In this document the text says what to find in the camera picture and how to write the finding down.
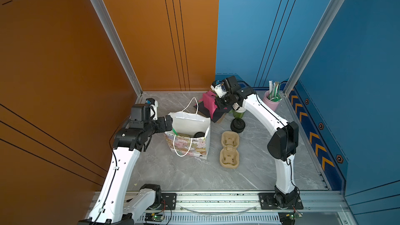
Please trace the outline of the single beige pulp cup carrier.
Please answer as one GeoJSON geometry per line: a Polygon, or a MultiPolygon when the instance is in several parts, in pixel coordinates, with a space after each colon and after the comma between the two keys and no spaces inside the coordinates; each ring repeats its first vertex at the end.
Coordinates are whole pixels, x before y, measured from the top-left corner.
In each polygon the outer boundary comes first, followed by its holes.
{"type": "Polygon", "coordinates": [[[183,133],[178,133],[178,135],[179,136],[182,136],[182,137],[188,137],[188,138],[193,138],[193,136],[192,135],[188,135],[188,134],[183,134],[183,133]]]}

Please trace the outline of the pink napkin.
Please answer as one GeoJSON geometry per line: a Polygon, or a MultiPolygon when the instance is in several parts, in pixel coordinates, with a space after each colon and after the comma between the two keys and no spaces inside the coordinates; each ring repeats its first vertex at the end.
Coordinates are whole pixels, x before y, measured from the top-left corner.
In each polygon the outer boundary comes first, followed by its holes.
{"type": "Polygon", "coordinates": [[[204,107],[209,111],[211,119],[213,119],[214,112],[217,109],[215,99],[216,99],[216,94],[212,91],[207,91],[206,93],[203,93],[203,96],[201,98],[201,102],[203,102],[204,107]]]}

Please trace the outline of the white paper gift bag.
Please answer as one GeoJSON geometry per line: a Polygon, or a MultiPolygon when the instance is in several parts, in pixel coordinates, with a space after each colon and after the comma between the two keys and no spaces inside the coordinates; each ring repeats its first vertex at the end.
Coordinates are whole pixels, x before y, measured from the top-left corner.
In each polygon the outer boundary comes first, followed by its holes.
{"type": "Polygon", "coordinates": [[[186,138],[175,135],[173,131],[164,132],[165,139],[171,151],[179,157],[192,156],[200,159],[207,159],[210,146],[210,125],[211,119],[198,114],[199,109],[194,113],[188,112],[192,102],[198,104],[198,100],[193,97],[186,108],[181,111],[169,113],[173,118],[173,128],[178,133],[194,135],[197,132],[205,132],[203,138],[186,138]]]}

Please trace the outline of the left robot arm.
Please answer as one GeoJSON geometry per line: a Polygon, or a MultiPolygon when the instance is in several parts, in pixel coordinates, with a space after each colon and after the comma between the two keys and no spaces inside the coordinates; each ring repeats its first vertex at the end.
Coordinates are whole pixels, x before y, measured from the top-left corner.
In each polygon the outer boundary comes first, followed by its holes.
{"type": "Polygon", "coordinates": [[[135,104],[126,126],[115,135],[111,147],[112,159],[101,193],[89,217],[80,225],[133,225],[150,207],[161,204],[158,184],[145,184],[129,202],[125,201],[134,166],[142,152],[147,150],[152,136],[172,130],[170,115],[159,117],[158,102],[149,98],[144,104],[135,104]]]}

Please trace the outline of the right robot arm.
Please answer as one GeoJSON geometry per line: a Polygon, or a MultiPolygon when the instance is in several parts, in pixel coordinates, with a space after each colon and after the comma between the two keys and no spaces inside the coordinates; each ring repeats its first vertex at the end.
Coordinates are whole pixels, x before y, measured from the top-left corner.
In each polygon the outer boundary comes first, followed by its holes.
{"type": "Polygon", "coordinates": [[[252,87],[241,87],[235,76],[214,81],[211,89],[217,94],[215,103],[219,109],[238,104],[253,114],[270,132],[271,140],[267,149],[275,159],[277,173],[275,205],[280,209],[296,208],[297,204],[301,204],[300,190],[294,182],[299,125],[281,118],[260,99],[252,87]]]}

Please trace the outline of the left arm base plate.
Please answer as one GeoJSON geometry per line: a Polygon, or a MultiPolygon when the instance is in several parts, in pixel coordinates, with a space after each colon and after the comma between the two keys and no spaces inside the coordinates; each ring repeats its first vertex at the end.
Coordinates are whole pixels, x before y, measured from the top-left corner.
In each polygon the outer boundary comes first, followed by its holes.
{"type": "Polygon", "coordinates": [[[148,207],[148,210],[175,210],[177,204],[177,193],[162,192],[160,201],[156,201],[155,204],[148,207]]]}

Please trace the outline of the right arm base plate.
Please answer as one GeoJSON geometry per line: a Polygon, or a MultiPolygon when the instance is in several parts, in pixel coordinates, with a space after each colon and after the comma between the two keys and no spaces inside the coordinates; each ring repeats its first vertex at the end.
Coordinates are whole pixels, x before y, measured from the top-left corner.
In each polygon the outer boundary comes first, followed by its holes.
{"type": "Polygon", "coordinates": [[[283,195],[280,193],[259,193],[260,207],[262,210],[303,210],[303,202],[299,194],[283,195]]]}

